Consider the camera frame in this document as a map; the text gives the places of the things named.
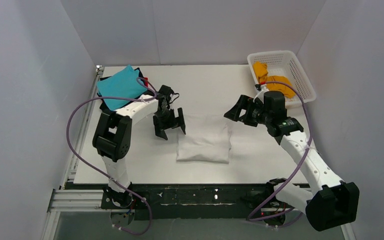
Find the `white table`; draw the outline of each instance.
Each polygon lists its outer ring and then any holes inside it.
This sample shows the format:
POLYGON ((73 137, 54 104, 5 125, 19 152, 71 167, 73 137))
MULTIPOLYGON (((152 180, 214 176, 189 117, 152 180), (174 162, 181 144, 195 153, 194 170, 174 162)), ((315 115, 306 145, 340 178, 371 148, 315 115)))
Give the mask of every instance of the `white table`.
MULTIPOLYGON (((255 96, 254 82, 247 65, 139 67, 157 89, 164 84, 180 93, 174 107, 182 107, 185 115, 223 115, 241 94, 255 96)), ((103 77, 112 76, 123 68, 106 67, 103 77)), ((80 155, 105 171, 101 157, 92 146, 101 112, 99 106, 100 102, 96 101, 80 155)), ((308 124, 301 107, 289 109, 288 115, 295 117, 308 134, 308 124)), ((296 167, 263 125, 255 128, 239 122, 233 124, 229 164, 176 162, 177 131, 166 131, 168 141, 156 137, 152 116, 133 126, 126 162, 128 175, 134 184, 263 184, 270 179, 287 178, 296 167)), ((307 181, 299 171, 292 182, 307 181)), ((80 162, 74 183, 107 184, 108 179, 80 162)))

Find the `teal cloth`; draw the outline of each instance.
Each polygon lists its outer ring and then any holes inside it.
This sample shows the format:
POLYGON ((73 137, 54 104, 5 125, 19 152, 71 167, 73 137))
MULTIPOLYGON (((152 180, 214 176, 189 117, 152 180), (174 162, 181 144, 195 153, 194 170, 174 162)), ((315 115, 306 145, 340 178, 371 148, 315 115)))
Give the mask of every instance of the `teal cloth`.
MULTIPOLYGON (((104 97, 124 97, 137 98, 146 92, 146 88, 137 82, 139 70, 134 70, 130 65, 103 81, 99 81, 96 86, 99 93, 104 97)), ((104 99, 105 104, 111 111, 122 108, 129 101, 117 99, 104 99)))

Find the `yellow cloth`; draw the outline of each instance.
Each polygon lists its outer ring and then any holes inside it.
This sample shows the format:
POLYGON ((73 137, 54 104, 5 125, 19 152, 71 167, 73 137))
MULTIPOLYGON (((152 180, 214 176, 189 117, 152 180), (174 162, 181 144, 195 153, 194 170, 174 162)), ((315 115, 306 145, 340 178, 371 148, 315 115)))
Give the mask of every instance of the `yellow cloth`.
POLYGON ((292 87, 292 84, 287 79, 287 77, 269 76, 267 78, 267 88, 270 91, 280 91, 284 94, 285 97, 290 98, 290 99, 296 95, 296 93, 287 86, 284 86, 284 85, 278 84, 278 83, 269 83, 269 82, 282 82, 282 83, 285 83, 285 84, 292 87))
POLYGON ((278 83, 269 83, 269 82, 282 82, 285 84, 288 84, 289 86, 292 87, 292 84, 290 81, 287 79, 287 77, 284 76, 268 76, 268 71, 267 71, 267 64, 266 63, 260 63, 257 61, 253 65, 255 76, 258 79, 258 83, 264 84, 267 82, 267 88, 270 91, 280 91, 284 94, 285 97, 287 98, 293 98, 296 94, 294 91, 292 91, 290 88, 287 86, 284 86, 282 84, 278 83))
POLYGON ((267 64, 260 63, 257 61, 256 63, 254 63, 253 67, 254 67, 255 76, 257 76, 257 79, 258 79, 258 83, 260 84, 265 83, 267 81, 267 75, 268 75, 267 64))

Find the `white cloth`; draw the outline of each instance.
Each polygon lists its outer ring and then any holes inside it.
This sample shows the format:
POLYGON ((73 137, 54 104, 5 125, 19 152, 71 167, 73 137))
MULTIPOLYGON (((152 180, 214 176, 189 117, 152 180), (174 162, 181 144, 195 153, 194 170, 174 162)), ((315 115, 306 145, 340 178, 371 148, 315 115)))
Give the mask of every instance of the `white cloth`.
POLYGON ((186 135, 179 131, 176 161, 229 163, 228 119, 220 115, 185 115, 184 120, 186 135))

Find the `gray wall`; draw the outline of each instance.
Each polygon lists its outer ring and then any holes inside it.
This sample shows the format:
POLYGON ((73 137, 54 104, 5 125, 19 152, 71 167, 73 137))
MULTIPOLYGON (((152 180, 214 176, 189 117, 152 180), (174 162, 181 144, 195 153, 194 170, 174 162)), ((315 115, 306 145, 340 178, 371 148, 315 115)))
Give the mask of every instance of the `gray wall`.
POLYGON ((59 0, 0 1, 0 240, 40 238, 94 69, 59 0))
POLYGON ((301 47, 325 0, 61 0, 97 65, 243 64, 301 47))
POLYGON ((356 237, 384 239, 384 1, 327 0, 298 58, 317 146, 361 191, 356 237))

